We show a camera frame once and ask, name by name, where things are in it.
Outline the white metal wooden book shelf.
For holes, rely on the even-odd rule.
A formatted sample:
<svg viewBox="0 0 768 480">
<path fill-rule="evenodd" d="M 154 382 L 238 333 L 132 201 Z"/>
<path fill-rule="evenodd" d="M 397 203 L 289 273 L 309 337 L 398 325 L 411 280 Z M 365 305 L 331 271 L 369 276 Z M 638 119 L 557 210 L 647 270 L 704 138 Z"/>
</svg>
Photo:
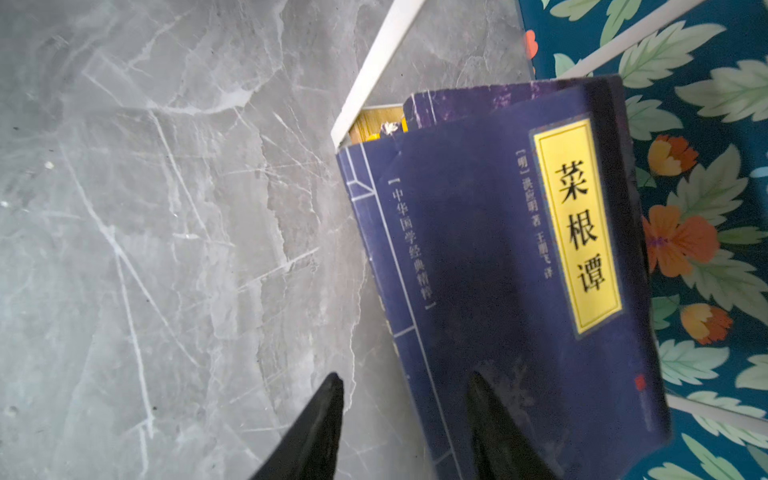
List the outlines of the white metal wooden book shelf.
<svg viewBox="0 0 768 480">
<path fill-rule="evenodd" d="M 367 108 L 366 101 L 391 63 L 424 4 L 424 0 L 395 0 L 391 4 L 331 129 L 331 139 L 335 148 L 339 149 L 348 144 L 349 131 L 359 113 Z M 607 46 L 590 54 L 582 65 L 566 72 L 565 76 L 572 78 L 598 69 L 629 48 L 632 43 L 641 40 L 642 37 L 665 26 L 699 4 L 698 1 L 668 1 L 664 3 L 627 32 L 612 40 Z M 765 418 L 757 418 L 676 395 L 667 395 L 666 402 L 670 408 L 686 412 L 692 416 L 699 416 L 753 433 L 762 435 L 767 433 L 767 420 Z"/>
</svg>

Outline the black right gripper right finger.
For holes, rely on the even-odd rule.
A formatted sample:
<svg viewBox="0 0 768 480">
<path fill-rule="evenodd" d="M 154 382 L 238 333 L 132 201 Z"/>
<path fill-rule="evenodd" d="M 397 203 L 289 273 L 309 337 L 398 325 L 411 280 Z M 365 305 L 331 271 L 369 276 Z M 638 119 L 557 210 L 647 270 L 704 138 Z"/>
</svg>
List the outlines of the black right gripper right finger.
<svg viewBox="0 0 768 480">
<path fill-rule="evenodd" d="M 557 479 L 478 372 L 468 381 L 467 410 L 477 479 Z"/>
</svg>

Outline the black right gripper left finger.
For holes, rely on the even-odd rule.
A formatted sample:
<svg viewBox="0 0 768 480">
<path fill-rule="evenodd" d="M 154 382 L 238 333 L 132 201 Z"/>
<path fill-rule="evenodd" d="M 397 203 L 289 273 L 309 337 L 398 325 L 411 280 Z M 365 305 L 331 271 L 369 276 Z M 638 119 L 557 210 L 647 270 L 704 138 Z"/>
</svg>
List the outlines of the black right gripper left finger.
<svg viewBox="0 0 768 480">
<path fill-rule="evenodd" d="M 250 479 L 333 479 L 343 410 L 344 382 L 332 372 Z"/>
</svg>

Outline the navy book yellow label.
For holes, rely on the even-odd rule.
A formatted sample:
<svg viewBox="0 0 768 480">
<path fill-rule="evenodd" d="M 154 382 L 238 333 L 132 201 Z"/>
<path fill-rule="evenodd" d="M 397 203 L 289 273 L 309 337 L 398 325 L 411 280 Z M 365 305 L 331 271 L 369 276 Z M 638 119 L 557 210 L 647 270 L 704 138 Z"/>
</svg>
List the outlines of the navy book yellow label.
<svg viewBox="0 0 768 480">
<path fill-rule="evenodd" d="M 337 153 L 441 479 L 476 479 L 473 372 L 561 479 L 620 479 L 672 435 L 624 87 L 574 79 Z"/>
</svg>

